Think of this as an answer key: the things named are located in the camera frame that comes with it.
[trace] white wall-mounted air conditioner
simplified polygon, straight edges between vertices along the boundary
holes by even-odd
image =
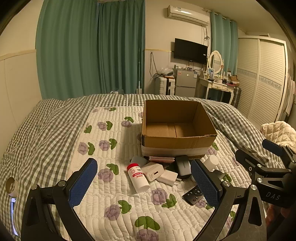
[[[207,15],[181,7],[174,7],[171,5],[168,6],[168,17],[202,26],[208,26],[210,23],[210,17]]]

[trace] smartphone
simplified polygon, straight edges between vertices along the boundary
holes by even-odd
[[[13,230],[13,233],[15,234],[15,235],[17,235],[18,236],[18,234],[17,234],[17,231],[15,230],[15,225],[14,225],[14,223],[13,223],[13,210],[14,210],[14,208],[15,208],[15,201],[16,201],[17,199],[16,198],[11,198],[11,202],[10,202],[10,210],[11,210],[11,223],[12,223],[12,230]]]

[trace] checkered bedsheet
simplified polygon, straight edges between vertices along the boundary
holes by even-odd
[[[0,219],[11,230],[9,196],[5,182],[13,176],[19,183],[15,204],[15,228],[20,234],[22,214],[30,187],[55,185],[65,179],[73,147],[90,111],[95,107],[143,106],[147,99],[179,99],[199,101],[218,132],[227,139],[232,151],[248,150],[268,167],[283,168],[279,157],[263,149],[264,136],[233,106],[178,96],[97,94],[60,101],[42,100],[19,127],[0,162]],[[59,216],[53,213],[59,226]]]

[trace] red cap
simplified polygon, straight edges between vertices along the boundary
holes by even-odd
[[[127,166],[126,170],[128,171],[129,169],[131,169],[132,167],[139,167],[138,163],[131,163]]]

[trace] television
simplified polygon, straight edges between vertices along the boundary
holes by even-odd
[[[174,58],[206,64],[207,46],[183,39],[175,39]]]

